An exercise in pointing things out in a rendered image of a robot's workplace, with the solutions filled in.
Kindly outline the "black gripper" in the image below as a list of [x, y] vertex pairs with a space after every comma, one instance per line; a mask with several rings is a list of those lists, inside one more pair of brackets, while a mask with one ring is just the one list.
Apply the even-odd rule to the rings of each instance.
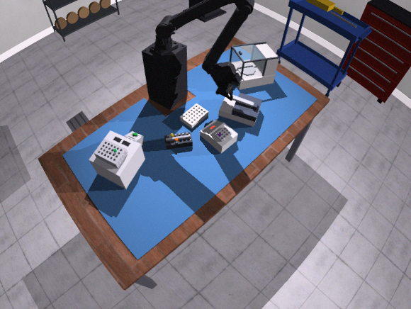
[[[224, 77], [223, 77], [224, 78]], [[222, 79], [223, 79], [222, 78]], [[229, 87], [227, 88], [227, 89], [221, 89], [220, 88], [220, 86], [219, 86], [219, 84], [218, 84], [218, 82], [219, 81], [221, 81], [222, 79], [220, 79], [220, 80], [218, 80], [218, 81], [214, 81], [215, 83], [216, 83], [216, 85], [218, 86], [218, 88], [217, 88], [217, 90], [216, 90], [216, 94], [218, 95], [218, 94], [220, 94], [220, 95], [222, 95], [222, 96], [224, 96], [224, 97], [226, 97], [226, 98], [228, 98], [229, 100], [231, 100], [232, 101], [232, 97], [233, 97], [233, 87], [232, 87], [232, 85], [230, 86], [229, 85]], [[230, 96], [229, 96], [229, 95]]]

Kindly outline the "white tube rack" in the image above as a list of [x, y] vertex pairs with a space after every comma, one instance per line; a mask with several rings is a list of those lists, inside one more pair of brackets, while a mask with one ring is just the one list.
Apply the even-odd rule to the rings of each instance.
[[208, 111], [203, 107], [195, 104], [182, 116], [180, 116], [180, 121], [185, 123], [188, 127], [193, 129], [197, 124], [199, 124], [206, 116], [208, 116]]

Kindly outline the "blue bench mat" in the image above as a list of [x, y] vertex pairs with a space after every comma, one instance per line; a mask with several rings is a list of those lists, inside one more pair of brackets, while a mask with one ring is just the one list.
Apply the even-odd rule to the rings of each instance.
[[[252, 163], [317, 99], [276, 71], [273, 84], [238, 89], [262, 99], [254, 126], [218, 115], [224, 96], [201, 67], [187, 72], [193, 99], [166, 117], [142, 99], [63, 154], [70, 169], [126, 247], [141, 258]], [[180, 116], [195, 104], [208, 111], [193, 129]], [[226, 123], [237, 141], [223, 153], [200, 136], [214, 120]], [[89, 161], [109, 131], [144, 136], [145, 160], [126, 189], [96, 173]], [[191, 132], [193, 146], [167, 150], [165, 135]]]

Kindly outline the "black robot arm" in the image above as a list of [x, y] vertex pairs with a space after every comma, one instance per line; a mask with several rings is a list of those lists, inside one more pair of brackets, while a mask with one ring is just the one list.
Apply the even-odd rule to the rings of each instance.
[[150, 51], [162, 56], [177, 48], [178, 43], [172, 41], [171, 38], [171, 35], [175, 34], [175, 30], [211, 11], [232, 3], [235, 3], [237, 8], [215, 41], [211, 51], [205, 56], [202, 68], [211, 75], [214, 81], [224, 77], [218, 82], [221, 89], [227, 89], [230, 84], [239, 86], [241, 76], [236, 73], [235, 66], [231, 62], [217, 62], [241, 25], [247, 20], [248, 15], [253, 12], [254, 0], [204, 0], [174, 16], [165, 16], [156, 27], [155, 45], [150, 47]]

